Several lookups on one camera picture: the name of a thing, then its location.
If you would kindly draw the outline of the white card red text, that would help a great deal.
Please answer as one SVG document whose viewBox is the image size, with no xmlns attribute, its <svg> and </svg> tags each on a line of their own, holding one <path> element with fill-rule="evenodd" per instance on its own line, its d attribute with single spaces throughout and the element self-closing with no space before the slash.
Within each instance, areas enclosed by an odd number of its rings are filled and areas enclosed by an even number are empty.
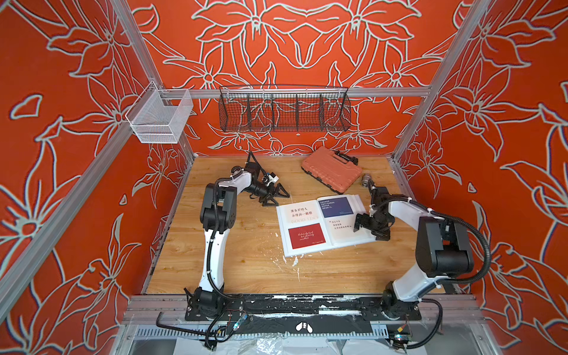
<svg viewBox="0 0 568 355">
<path fill-rule="evenodd" d="M 285 221 L 291 224 L 318 221 L 320 218 L 317 203 L 313 201 L 285 205 L 283 214 Z"/>
</svg>

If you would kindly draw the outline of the cream card small text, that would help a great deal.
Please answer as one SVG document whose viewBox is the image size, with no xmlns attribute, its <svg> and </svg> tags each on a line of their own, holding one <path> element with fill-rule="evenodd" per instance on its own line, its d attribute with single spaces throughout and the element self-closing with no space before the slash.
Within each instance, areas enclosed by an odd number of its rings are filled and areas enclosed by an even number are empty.
<svg viewBox="0 0 568 355">
<path fill-rule="evenodd" d="M 351 243 L 360 237 L 359 231 L 354 230 L 353 215 L 326 218 L 325 224 L 333 244 Z"/>
</svg>

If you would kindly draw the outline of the dark blue card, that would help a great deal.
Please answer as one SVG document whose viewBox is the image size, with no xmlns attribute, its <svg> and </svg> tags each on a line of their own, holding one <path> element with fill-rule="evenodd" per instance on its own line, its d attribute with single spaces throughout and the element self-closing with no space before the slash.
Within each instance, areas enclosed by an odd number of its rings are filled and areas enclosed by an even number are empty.
<svg viewBox="0 0 568 355">
<path fill-rule="evenodd" d="M 320 199 L 318 204 L 324 218 L 341 217 L 354 213 L 346 196 Z"/>
</svg>

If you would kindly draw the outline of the red photo card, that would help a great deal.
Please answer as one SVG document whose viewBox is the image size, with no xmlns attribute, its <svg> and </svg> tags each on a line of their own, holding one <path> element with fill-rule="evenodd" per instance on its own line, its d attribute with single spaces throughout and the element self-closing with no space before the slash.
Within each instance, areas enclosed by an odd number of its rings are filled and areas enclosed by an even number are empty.
<svg viewBox="0 0 568 355">
<path fill-rule="evenodd" d="M 326 243 L 324 233 L 319 223 L 289 229 L 288 234 L 293 249 Z"/>
</svg>

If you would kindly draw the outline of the white photo album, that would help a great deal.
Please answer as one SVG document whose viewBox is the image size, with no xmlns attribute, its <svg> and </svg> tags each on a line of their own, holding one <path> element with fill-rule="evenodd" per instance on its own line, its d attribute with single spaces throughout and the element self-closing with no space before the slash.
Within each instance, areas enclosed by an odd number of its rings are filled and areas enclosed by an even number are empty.
<svg viewBox="0 0 568 355">
<path fill-rule="evenodd" d="M 366 210 L 359 195 L 337 195 L 277 207 L 286 257 L 339 249 L 376 240 L 367 229 L 354 229 Z"/>
</svg>

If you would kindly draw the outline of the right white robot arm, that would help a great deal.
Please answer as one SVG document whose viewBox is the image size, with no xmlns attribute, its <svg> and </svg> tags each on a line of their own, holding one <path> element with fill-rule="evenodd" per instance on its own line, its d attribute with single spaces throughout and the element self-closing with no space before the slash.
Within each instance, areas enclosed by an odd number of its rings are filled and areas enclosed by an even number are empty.
<svg viewBox="0 0 568 355">
<path fill-rule="evenodd" d="M 354 231 L 366 229 L 378 241 L 389 241 L 396 220 L 417 232 L 416 262 L 383 291 L 380 307 L 388 319 L 399 319 L 435 288 L 476 283 L 489 272 L 492 253 L 478 228 L 404 195 L 388 195 L 369 213 L 358 214 Z"/>
</svg>

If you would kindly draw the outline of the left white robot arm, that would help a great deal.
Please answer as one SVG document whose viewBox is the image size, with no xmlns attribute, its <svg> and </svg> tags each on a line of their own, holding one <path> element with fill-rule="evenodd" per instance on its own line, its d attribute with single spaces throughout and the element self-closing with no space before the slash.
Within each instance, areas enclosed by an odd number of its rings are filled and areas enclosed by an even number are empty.
<svg viewBox="0 0 568 355">
<path fill-rule="evenodd" d="M 290 197 L 279 177 L 256 163 L 236 166 L 229 177 L 206 186 L 200 213 L 206 243 L 204 267 L 199 285 L 189 297 L 189 307 L 209 319 L 221 315 L 226 303 L 239 298 L 224 291 L 223 263 L 228 236 L 237 219 L 238 195 L 242 192 L 257 198 L 262 206 L 278 206 L 278 198 Z"/>
</svg>

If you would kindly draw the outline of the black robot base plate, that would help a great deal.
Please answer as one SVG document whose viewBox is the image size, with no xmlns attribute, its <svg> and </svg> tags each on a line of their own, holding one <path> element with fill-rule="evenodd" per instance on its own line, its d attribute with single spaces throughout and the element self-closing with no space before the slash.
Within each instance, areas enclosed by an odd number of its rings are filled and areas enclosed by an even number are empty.
<svg viewBox="0 0 568 355">
<path fill-rule="evenodd" d="M 333 315 L 361 317 L 366 321 L 418 321 L 422 319 L 419 307 L 415 304 L 384 311 L 379 294 L 244 294 L 233 300 L 220 298 L 217 306 L 203 308 L 201 298 L 192 297 L 186 307 L 186 321 L 213 320 L 217 313 L 222 316 L 247 313 L 262 317 Z"/>
</svg>

